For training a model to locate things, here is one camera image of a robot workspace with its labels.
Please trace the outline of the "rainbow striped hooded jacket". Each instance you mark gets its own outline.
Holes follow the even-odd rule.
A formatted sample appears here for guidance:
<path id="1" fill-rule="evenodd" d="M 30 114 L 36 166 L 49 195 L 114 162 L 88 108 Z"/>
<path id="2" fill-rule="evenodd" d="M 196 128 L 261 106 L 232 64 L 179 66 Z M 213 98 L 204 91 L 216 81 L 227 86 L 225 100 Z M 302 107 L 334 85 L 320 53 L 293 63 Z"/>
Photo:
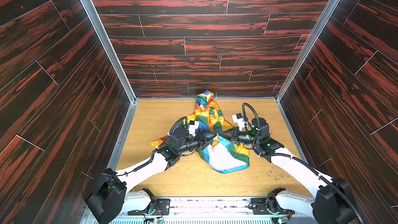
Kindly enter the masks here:
<path id="1" fill-rule="evenodd" d="M 192 121 L 197 121 L 198 131 L 206 132 L 212 143 L 203 150 L 197 151 L 198 156 L 209 164 L 216 172 L 227 174 L 250 167 L 249 150 L 233 144 L 226 131 L 233 125 L 225 120 L 220 107 L 213 100 L 214 94 L 205 90 L 195 96 L 196 107 L 192 114 L 180 121 L 177 128 L 186 128 Z"/>

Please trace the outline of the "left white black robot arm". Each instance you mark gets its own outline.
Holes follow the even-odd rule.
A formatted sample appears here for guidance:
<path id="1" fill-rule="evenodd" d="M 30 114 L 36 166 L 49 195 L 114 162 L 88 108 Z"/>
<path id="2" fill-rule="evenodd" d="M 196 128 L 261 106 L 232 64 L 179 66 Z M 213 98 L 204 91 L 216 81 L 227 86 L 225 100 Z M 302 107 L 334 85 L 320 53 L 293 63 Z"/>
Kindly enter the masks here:
<path id="1" fill-rule="evenodd" d="M 141 190 L 136 197 L 129 197 L 128 192 L 174 166 L 185 153 L 205 149 L 213 143 L 214 137 L 201 130 L 190 134 L 185 128 L 176 128 L 148 159 L 123 170 L 107 168 L 90 175 L 92 181 L 81 187 L 87 207 L 100 224 L 110 223 L 123 212 L 146 209 L 151 202 L 147 192 Z"/>

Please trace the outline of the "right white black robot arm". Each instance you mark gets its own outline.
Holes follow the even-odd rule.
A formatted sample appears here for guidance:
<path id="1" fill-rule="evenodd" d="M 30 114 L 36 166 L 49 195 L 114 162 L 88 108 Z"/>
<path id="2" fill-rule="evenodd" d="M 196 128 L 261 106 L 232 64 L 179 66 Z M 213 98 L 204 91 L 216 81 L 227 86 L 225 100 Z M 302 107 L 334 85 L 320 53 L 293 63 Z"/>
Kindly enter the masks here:
<path id="1" fill-rule="evenodd" d="M 300 213 L 319 224 L 349 224 L 353 220 L 363 223 L 350 184 L 318 171 L 293 155 L 283 144 L 271 138 L 265 119 L 253 119 L 251 130 L 232 127 L 218 132 L 218 135 L 233 144 L 251 145 L 259 158 L 283 169 L 311 193 L 304 196 L 279 187 L 268 193 L 263 202 L 251 202 L 250 208 L 254 211 L 266 208 L 270 214 L 285 214 L 287 218 Z"/>

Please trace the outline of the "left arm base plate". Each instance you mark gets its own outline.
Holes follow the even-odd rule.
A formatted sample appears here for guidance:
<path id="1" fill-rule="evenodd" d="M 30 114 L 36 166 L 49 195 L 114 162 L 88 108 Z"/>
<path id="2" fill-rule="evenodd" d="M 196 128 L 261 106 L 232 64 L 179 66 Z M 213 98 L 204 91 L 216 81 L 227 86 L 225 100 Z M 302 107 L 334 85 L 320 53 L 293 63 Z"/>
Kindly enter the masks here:
<path id="1" fill-rule="evenodd" d="M 168 198 L 157 198 L 156 200 L 151 200 L 149 205 L 142 211 L 133 210 L 127 213 L 128 216 L 167 216 L 170 213 L 171 199 Z"/>

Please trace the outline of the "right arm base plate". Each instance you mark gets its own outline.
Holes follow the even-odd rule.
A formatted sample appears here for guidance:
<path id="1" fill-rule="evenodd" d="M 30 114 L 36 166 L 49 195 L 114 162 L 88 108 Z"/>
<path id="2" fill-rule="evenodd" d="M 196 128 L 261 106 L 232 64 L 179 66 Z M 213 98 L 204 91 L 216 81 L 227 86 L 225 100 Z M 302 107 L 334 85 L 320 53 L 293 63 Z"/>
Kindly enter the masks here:
<path id="1" fill-rule="evenodd" d="M 255 215 L 290 215 L 292 211 L 283 209 L 274 198 L 252 198 L 248 208 Z"/>

